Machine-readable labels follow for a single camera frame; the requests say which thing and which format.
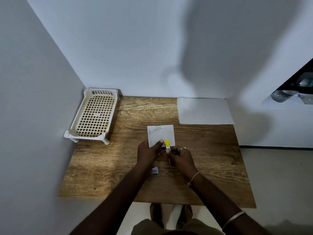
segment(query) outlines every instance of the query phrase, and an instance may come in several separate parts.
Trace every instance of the person's right arm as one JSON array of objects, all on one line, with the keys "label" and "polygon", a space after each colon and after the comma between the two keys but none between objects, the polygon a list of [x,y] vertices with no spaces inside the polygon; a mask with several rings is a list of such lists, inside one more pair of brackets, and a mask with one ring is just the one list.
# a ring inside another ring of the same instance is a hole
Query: person's right arm
[{"label": "person's right arm", "polygon": [[[189,150],[180,146],[166,150],[167,156],[174,162],[180,174],[189,182],[198,172]],[[199,196],[218,224],[223,227],[225,223],[241,209],[216,185],[206,179],[200,173],[197,174],[190,184],[190,188]],[[241,235],[264,235],[270,234],[247,214],[242,214],[224,228],[225,234]]]}]

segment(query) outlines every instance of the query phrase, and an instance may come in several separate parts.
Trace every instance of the hand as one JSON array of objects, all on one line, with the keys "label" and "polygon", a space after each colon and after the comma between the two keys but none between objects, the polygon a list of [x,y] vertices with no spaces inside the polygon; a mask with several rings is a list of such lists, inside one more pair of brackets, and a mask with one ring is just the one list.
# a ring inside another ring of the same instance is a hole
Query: hand
[{"label": "hand", "polygon": [[190,181],[198,172],[194,164],[191,152],[181,146],[171,147],[171,150],[166,149],[166,154],[171,161],[175,163],[176,168],[186,181]]},{"label": "hand", "polygon": [[136,167],[144,171],[147,177],[152,172],[155,159],[164,153],[164,148],[162,147],[163,143],[164,140],[161,139],[154,146],[149,148],[148,140],[145,140],[138,145]]}]

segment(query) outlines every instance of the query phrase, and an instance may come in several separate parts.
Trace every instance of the white tile floor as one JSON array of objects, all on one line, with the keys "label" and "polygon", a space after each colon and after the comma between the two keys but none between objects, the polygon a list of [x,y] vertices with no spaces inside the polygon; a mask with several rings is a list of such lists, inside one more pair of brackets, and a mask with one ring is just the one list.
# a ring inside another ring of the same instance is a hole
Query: white tile floor
[{"label": "white tile floor", "polygon": [[[313,151],[242,149],[257,209],[244,209],[273,234],[313,234]],[[118,235],[150,218],[150,204],[132,203]],[[181,205],[162,205],[164,225],[174,229]],[[194,218],[221,230],[204,206]]]}]

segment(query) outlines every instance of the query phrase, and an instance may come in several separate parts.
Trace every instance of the yellow cap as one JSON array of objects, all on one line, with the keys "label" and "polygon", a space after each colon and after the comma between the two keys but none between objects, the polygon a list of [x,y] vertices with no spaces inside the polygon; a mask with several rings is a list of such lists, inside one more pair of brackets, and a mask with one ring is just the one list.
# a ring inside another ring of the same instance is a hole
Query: yellow cap
[{"label": "yellow cap", "polygon": [[165,143],[165,146],[167,146],[167,147],[170,146],[170,141],[169,140],[165,140],[164,143]]}]

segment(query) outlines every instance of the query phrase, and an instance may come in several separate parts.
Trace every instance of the bracelet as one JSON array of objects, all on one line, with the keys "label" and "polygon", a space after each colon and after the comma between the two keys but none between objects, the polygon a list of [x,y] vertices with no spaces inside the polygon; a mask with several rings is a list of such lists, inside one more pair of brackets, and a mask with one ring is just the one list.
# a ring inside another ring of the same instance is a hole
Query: bracelet
[{"label": "bracelet", "polygon": [[227,224],[229,224],[231,221],[233,221],[234,219],[238,218],[240,215],[245,214],[245,213],[246,213],[245,211],[240,211],[239,213],[236,213],[233,217],[231,217],[222,227],[222,232],[224,232],[224,228]]},{"label": "bracelet", "polygon": [[199,173],[200,173],[200,172],[197,172],[197,173],[191,178],[190,182],[187,183],[187,186],[190,186],[190,185],[191,185],[191,182],[193,181],[194,177],[195,177],[196,175],[198,175]]}]

